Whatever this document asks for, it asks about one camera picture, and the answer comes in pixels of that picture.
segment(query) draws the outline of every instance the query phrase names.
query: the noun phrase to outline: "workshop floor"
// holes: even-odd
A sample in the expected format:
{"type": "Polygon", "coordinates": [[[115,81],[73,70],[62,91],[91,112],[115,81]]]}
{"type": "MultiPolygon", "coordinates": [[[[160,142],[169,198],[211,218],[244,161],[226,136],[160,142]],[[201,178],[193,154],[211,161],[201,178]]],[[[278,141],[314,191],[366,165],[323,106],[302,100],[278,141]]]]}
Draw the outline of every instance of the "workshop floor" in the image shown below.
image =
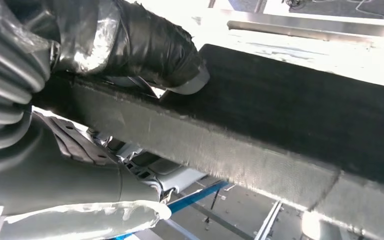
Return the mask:
{"type": "MultiPolygon", "coordinates": [[[[200,180],[183,191],[183,194],[191,194],[215,181],[213,177],[200,180]]],[[[209,209],[214,196],[215,193],[210,194],[197,203],[209,209]]],[[[273,199],[243,187],[228,185],[219,192],[213,211],[250,236],[255,236],[274,202],[273,199]]],[[[241,240],[239,236],[216,222],[210,220],[209,224],[206,223],[206,216],[190,206],[175,213],[171,219],[201,240],[241,240]]],[[[182,234],[163,221],[160,221],[152,231],[164,240],[185,239],[182,234]]]]}

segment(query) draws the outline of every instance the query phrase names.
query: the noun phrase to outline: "plastic wrap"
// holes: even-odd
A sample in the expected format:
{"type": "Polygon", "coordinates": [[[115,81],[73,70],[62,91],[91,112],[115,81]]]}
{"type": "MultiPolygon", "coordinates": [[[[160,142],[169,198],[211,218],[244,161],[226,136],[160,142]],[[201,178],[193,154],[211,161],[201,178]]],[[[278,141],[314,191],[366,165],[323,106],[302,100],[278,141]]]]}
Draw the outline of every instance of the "plastic wrap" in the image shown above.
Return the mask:
{"type": "Polygon", "coordinates": [[[9,37],[25,53],[48,49],[50,41],[26,30],[13,12],[0,0],[0,31],[9,37]]]}
{"type": "Polygon", "coordinates": [[[109,239],[153,228],[170,216],[166,205],[147,200],[61,205],[2,216],[0,240],[109,239]]]}

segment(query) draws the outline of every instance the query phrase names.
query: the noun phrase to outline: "cable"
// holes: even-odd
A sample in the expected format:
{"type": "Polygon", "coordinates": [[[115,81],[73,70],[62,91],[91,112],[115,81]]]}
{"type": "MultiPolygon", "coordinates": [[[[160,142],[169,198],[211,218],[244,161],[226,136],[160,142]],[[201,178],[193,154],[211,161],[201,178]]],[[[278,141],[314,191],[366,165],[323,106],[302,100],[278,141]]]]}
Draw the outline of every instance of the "cable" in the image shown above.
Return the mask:
{"type": "MultiPolygon", "coordinates": [[[[325,3],[325,2],[335,2],[337,0],[311,0],[313,3],[325,3]]],[[[358,5],[355,7],[355,10],[357,12],[360,12],[360,13],[363,13],[363,14],[368,14],[368,15],[374,15],[374,16],[378,16],[378,17],[381,17],[382,19],[384,19],[384,15],[382,14],[379,14],[379,13],[374,13],[374,12],[369,12],[369,11],[364,11],[364,10],[361,10],[360,7],[363,5],[363,3],[371,3],[373,2],[374,0],[346,0],[347,2],[349,3],[355,3],[358,5]]]]}
{"type": "Polygon", "coordinates": [[[360,6],[361,6],[364,2],[366,2],[366,0],[362,0],[362,1],[358,4],[358,6],[355,8],[355,10],[357,10],[358,12],[363,13],[363,14],[369,14],[369,15],[379,16],[379,17],[381,17],[382,19],[384,19],[384,15],[382,15],[382,14],[378,14],[378,13],[374,13],[374,12],[369,12],[369,11],[360,10],[360,6]]]}

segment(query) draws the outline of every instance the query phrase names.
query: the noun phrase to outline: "bright light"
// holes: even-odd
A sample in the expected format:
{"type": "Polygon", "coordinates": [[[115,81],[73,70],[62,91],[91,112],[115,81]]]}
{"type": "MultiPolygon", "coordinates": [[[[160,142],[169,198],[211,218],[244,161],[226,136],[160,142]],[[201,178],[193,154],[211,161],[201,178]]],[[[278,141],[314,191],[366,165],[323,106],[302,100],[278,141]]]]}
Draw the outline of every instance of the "bright light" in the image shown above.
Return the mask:
{"type": "Polygon", "coordinates": [[[312,240],[320,239],[320,218],[316,213],[304,212],[301,222],[302,232],[312,240]]]}

